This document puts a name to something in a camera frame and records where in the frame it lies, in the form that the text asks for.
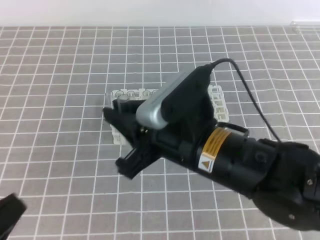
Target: screw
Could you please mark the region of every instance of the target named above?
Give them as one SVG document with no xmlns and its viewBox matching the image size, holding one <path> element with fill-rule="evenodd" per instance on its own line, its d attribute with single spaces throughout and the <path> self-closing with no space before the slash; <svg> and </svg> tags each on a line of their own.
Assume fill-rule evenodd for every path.
<svg viewBox="0 0 320 240">
<path fill-rule="evenodd" d="M 308 181 L 306 181 L 306 184 L 308 184 L 309 186 L 311 186 L 312 184 L 314 184 L 314 181 L 312 181 L 312 179 L 309 179 Z"/>
<path fill-rule="evenodd" d="M 291 219 L 291 220 L 295 220 L 295 215 L 293 215 L 293 214 L 289 214 L 289 219 Z"/>
</svg>

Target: white wall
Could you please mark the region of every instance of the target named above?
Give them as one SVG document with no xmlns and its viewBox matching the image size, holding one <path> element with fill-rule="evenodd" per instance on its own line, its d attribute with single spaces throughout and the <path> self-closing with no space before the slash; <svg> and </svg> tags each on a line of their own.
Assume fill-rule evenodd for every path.
<svg viewBox="0 0 320 240">
<path fill-rule="evenodd" d="M 320 0 L 0 0 L 0 26 L 240 26 L 320 21 Z"/>
</svg>

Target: yellow warning label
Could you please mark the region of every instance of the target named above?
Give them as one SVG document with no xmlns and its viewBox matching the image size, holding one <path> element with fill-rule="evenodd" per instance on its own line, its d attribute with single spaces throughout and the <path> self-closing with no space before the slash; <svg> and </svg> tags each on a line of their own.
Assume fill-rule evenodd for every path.
<svg viewBox="0 0 320 240">
<path fill-rule="evenodd" d="M 216 128 L 206 140 L 199 159 L 198 168 L 212 173 L 214 161 L 218 152 L 231 131 L 224 128 Z"/>
</svg>

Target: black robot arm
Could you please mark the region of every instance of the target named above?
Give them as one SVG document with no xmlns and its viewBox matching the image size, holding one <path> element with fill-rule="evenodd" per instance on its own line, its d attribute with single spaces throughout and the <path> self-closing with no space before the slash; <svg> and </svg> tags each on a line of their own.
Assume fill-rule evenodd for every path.
<svg viewBox="0 0 320 240">
<path fill-rule="evenodd" d="M 227 58 L 182 75 L 146 101 L 115 100 L 114 109 L 103 109 L 133 148 L 116 161 L 118 171 L 132 179 L 163 157 L 252 199 L 285 226 L 320 231 L 320 156 L 307 145 L 281 142 L 250 92 L 277 141 L 255 140 L 245 128 L 217 122 L 207 88 L 222 62 L 235 67 L 249 91 Z"/>
</svg>

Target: black cylindrical joint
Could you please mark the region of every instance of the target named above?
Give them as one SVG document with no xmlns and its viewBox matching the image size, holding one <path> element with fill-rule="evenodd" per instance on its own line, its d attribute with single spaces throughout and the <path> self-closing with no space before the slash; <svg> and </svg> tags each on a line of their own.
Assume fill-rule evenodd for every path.
<svg viewBox="0 0 320 240">
<path fill-rule="evenodd" d="M 247 197 L 266 177 L 275 148 L 217 127 L 200 143 L 197 173 Z"/>
</svg>

